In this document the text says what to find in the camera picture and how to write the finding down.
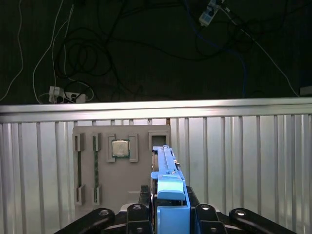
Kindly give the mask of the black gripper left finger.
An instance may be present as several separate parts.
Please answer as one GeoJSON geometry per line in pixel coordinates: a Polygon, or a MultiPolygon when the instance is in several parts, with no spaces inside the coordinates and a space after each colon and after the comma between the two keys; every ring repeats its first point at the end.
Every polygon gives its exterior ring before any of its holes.
{"type": "Polygon", "coordinates": [[[141,186],[138,203],[126,205],[115,214],[108,208],[97,208],[66,227],[58,234],[152,234],[150,188],[141,186]]]}

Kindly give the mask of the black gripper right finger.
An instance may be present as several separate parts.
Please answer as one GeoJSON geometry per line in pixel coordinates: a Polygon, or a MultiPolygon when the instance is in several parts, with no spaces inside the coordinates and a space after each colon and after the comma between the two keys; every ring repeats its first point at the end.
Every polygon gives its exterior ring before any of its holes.
{"type": "Polygon", "coordinates": [[[192,234],[293,234],[291,231],[255,212],[235,208],[223,214],[214,206],[200,203],[193,189],[187,187],[191,203],[192,234]]]}

